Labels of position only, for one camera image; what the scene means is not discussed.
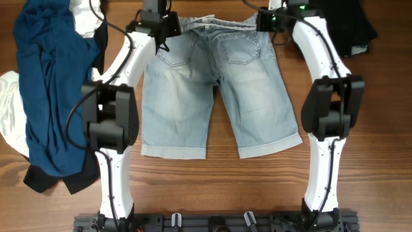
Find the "light blue denim shorts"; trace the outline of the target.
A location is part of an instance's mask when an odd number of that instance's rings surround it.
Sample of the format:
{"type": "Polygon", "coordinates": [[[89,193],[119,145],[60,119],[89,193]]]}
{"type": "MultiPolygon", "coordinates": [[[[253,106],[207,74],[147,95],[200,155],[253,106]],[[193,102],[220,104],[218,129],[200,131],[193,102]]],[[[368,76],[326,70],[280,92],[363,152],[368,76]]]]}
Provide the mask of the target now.
{"type": "Polygon", "coordinates": [[[302,142],[270,36],[257,31],[255,17],[183,17],[180,26],[181,34],[166,40],[169,51],[144,71],[143,155],[204,159],[215,88],[242,159],[302,142]]]}

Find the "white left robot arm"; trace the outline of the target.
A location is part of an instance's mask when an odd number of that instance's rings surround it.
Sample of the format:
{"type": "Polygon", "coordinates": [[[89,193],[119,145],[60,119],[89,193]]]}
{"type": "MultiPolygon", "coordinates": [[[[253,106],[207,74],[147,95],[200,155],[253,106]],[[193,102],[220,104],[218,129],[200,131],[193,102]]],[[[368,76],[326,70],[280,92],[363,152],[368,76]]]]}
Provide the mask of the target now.
{"type": "Polygon", "coordinates": [[[169,51],[166,39],[181,34],[175,11],[143,11],[140,16],[127,26],[122,48],[109,69],[82,87],[84,134],[100,169],[102,203],[97,220],[103,229],[132,221],[129,155],[139,129],[135,88],[157,52],[169,51]]]}

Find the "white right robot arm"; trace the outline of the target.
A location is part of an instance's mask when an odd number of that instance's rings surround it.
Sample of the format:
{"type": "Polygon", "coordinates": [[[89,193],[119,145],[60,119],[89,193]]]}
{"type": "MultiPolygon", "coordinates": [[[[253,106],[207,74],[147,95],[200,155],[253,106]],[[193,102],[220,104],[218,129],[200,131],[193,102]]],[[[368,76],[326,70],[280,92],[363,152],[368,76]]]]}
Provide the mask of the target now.
{"type": "Polygon", "coordinates": [[[312,87],[301,110],[310,141],[310,176],[303,213],[311,220],[338,212],[337,179],[341,153],[357,122],[365,83],[342,63],[326,19],[306,3],[258,9],[257,30],[288,30],[302,53],[312,87]]]}

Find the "folded dark green garment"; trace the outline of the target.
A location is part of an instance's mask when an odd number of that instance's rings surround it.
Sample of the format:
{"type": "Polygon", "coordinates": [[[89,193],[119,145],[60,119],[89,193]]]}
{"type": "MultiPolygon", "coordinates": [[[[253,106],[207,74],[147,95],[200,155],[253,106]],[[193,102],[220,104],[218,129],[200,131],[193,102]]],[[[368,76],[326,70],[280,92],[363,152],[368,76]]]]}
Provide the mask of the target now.
{"type": "Polygon", "coordinates": [[[317,5],[341,57],[367,52],[369,42],[378,37],[359,0],[320,0],[317,5]]]}

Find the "blue shirt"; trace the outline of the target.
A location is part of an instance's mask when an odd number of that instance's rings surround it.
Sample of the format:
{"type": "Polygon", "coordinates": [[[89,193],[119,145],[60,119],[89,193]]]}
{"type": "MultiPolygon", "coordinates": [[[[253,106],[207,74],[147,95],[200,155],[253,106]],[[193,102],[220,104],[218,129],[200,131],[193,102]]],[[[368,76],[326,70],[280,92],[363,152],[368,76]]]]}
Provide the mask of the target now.
{"type": "Polygon", "coordinates": [[[100,49],[93,38],[75,31],[69,1],[27,1],[14,25],[19,90],[26,114],[26,143],[32,165],[56,177],[83,169],[86,139],[82,110],[71,116],[100,49]]]}

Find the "white garment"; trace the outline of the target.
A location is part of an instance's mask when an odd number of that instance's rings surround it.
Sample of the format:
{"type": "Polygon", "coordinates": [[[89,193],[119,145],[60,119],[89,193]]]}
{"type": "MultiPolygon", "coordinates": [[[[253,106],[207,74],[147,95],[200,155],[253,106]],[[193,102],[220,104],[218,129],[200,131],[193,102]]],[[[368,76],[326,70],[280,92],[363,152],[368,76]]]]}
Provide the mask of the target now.
{"type": "MultiPolygon", "coordinates": [[[[103,17],[100,1],[71,0],[69,5],[75,21],[75,31],[82,37],[96,38],[103,17]]],[[[1,135],[14,150],[29,157],[26,144],[26,115],[19,91],[19,74],[9,71],[1,74],[1,135]]]]}

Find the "black garment under pile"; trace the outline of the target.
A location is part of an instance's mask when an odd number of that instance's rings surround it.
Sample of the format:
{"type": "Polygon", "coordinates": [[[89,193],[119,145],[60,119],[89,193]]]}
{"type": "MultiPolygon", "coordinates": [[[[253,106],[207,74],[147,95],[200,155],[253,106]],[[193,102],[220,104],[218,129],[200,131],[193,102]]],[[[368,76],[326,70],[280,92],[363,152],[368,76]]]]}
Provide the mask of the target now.
{"type": "MultiPolygon", "coordinates": [[[[93,61],[92,67],[96,68],[99,74],[102,74],[104,71],[105,51],[108,45],[108,26],[105,24],[99,26],[93,38],[100,49],[100,53],[93,61]]],[[[38,193],[44,193],[61,180],[73,195],[92,185],[99,177],[100,170],[97,164],[97,158],[94,154],[88,152],[84,161],[83,170],[80,173],[67,177],[54,177],[45,173],[40,167],[30,164],[23,182],[32,190],[38,193]]]]}

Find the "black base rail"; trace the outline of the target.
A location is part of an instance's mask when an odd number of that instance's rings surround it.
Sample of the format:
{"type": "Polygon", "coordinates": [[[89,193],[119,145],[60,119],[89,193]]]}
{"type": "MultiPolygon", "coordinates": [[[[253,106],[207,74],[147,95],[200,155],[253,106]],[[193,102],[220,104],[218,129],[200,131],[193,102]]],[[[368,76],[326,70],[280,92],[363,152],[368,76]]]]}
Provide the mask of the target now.
{"type": "Polygon", "coordinates": [[[183,215],[174,213],[134,214],[120,219],[115,225],[104,215],[74,218],[73,232],[93,231],[145,231],[145,232],[213,232],[213,231],[340,231],[359,232],[360,224],[355,211],[334,210],[321,213],[311,227],[314,217],[300,211],[280,211],[271,214],[253,214],[248,211],[237,215],[183,215]]]}

